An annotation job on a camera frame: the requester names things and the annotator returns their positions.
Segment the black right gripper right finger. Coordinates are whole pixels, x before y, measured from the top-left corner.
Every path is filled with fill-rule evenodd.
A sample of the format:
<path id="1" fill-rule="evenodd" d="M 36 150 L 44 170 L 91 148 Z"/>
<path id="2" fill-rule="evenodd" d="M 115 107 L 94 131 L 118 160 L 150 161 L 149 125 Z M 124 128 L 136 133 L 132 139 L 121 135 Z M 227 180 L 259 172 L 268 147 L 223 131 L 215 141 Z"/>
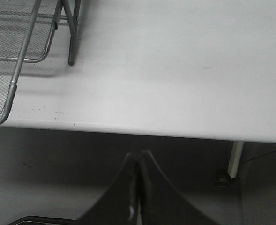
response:
<path id="1" fill-rule="evenodd" d="M 138 193 L 143 225 L 216 225 L 188 202 L 166 177 L 149 150 L 138 158 Z"/>

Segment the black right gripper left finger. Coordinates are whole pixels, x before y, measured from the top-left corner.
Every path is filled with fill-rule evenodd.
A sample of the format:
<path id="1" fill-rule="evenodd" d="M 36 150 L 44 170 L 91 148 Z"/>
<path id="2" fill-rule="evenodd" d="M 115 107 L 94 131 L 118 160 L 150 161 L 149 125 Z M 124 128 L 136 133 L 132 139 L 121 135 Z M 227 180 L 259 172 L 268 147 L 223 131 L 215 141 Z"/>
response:
<path id="1" fill-rule="evenodd" d="M 137 155 L 128 153 L 115 180 L 102 197 L 78 219 L 79 225 L 137 224 Z"/>

